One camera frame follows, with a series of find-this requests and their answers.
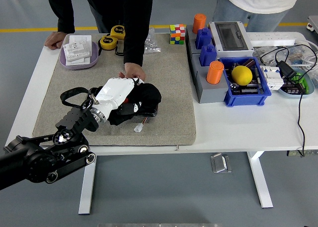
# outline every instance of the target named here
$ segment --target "white robotic hand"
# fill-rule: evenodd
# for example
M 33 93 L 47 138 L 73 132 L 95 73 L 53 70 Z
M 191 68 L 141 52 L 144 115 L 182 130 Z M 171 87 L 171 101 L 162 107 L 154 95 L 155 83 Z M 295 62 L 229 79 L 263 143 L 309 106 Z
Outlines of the white robotic hand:
M 96 100 L 98 102 L 91 108 L 91 112 L 94 115 L 95 120 L 98 123 L 105 123 L 110 112 L 112 110 L 118 109 L 118 107 L 125 101 L 128 94 L 134 88 L 135 82 L 138 80 L 139 83 L 144 83 L 138 78 L 109 79 L 96 96 Z

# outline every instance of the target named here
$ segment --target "gray floor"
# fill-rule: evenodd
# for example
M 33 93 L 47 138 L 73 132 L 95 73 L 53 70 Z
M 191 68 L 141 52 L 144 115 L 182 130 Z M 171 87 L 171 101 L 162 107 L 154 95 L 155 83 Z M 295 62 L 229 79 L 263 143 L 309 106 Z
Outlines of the gray floor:
M 216 0 L 154 0 L 151 24 L 212 20 Z M 86 0 L 73 0 L 76 26 L 95 26 Z M 284 18 L 306 23 L 316 0 Z M 0 29 L 56 27 L 47 0 L 0 0 Z M 318 43 L 304 26 L 283 26 Z M 0 146 L 4 146 L 50 32 L 0 32 Z M 0 191 L 0 226 L 96 227 L 98 223 L 218 223 L 224 227 L 317 227 L 317 156 L 260 158 L 274 208 L 261 209 L 246 153 L 228 153 L 230 174 L 214 174 L 211 153 L 98 158 L 91 214 L 77 215 L 83 170 L 53 185 L 22 181 Z

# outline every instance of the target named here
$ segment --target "orange cylinder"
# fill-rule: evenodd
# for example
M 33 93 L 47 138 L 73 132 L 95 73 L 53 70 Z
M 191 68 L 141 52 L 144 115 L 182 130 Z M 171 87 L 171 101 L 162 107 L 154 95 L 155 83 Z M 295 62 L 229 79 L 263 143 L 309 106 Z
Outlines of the orange cylinder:
M 221 76 L 224 70 L 224 65 L 222 62 L 214 61 L 210 63 L 210 68 L 208 70 L 207 82 L 210 84 L 217 84 L 221 80 Z
M 207 20 L 206 15 L 202 13 L 197 13 L 194 16 L 192 32 L 197 34 L 199 29 L 202 29 L 205 27 L 206 20 Z

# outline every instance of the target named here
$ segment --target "table leg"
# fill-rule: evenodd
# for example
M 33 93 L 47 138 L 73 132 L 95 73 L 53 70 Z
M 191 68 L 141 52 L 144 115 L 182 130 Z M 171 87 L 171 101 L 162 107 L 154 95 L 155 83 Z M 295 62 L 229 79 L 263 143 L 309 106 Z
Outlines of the table leg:
M 266 180 L 260 165 L 259 157 L 263 154 L 263 151 L 249 151 L 247 152 L 249 164 L 252 169 L 256 189 L 258 192 L 260 204 L 262 208 L 272 208 L 273 203 L 269 195 Z
M 80 195 L 80 202 L 79 202 L 79 215 L 90 213 L 96 160 L 97 160 L 97 156 L 95 158 L 95 161 L 92 164 L 85 167 L 83 186 L 81 188 L 81 195 Z

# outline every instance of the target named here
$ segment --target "white connector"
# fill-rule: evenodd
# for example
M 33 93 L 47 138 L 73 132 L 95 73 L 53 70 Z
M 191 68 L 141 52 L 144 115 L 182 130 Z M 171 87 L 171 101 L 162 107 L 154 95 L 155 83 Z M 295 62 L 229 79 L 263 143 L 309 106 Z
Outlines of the white connector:
M 134 131 L 135 131 L 136 133 L 140 133 L 141 130 L 143 129 L 143 126 L 144 126 L 144 124 L 142 124 L 142 123 L 138 124 L 138 125 L 134 128 Z

